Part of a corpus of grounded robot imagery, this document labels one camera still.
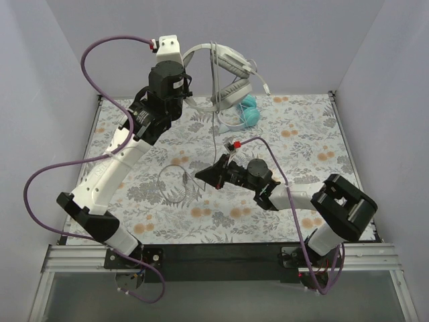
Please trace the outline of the teal white headphones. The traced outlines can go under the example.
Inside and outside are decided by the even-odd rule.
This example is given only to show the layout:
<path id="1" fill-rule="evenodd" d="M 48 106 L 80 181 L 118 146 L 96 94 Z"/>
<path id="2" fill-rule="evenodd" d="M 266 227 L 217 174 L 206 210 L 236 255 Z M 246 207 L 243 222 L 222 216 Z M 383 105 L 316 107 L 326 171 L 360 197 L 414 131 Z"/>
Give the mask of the teal white headphones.
<path id="1" fill-rule="evenodd" d="M 239 112 L 238 124 L 228 124 L 219 120 L 219 134 L 227 133 L 228 131 L 241 131 L 249 127 L 254 127 L 260 120 L 260 112 L 257 108 L 256 98 L 252 95 L 247 95 L 238 105 L 237 111 Z"/>

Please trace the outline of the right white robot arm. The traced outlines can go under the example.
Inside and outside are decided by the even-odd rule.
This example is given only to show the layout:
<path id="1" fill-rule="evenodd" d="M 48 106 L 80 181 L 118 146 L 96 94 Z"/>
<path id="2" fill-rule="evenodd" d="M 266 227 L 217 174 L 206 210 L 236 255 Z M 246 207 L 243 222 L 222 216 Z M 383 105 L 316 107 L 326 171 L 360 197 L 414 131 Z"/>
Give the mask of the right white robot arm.
<path id="1" fill-rule="evenodd" d="M 195 177 L 217 190 L 230 183 L 253 191 L 253 200 L 266 211 L 296 208 L 321 215 L 323 225 L 304 241 L 303 257 L 310 266 L 321 265 L 341 243 L 358 241 L 378 210 L 372 198 L 339 174 L 331 174 L 320 189 L 316 184 L 286 186 L 273 179 L 262 159 L 254 158 L 243 167 L 229 158 L 223 154 Z"/>

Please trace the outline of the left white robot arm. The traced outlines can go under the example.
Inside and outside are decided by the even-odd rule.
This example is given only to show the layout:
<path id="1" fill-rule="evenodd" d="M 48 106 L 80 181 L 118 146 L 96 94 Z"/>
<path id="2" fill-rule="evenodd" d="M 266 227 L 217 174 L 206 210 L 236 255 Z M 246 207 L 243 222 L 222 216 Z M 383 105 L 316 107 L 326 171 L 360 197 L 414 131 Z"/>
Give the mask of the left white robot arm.
<path id="1" fill-rule="evenodd" d="M 96 242 L 119 251 L 120 261 L 128 268 L 141 264 L 141 244 L 107 208 L 135 163 L 181 117 L 183 100 L 191 96 L 190 79 L 179 62 L 157 63 L 148 85 L 128 108 L 131 119 L 115 130 L 106 149 L 108 158 L 95 165 L 72 192 L 60 193 L 56 199 Z"/>

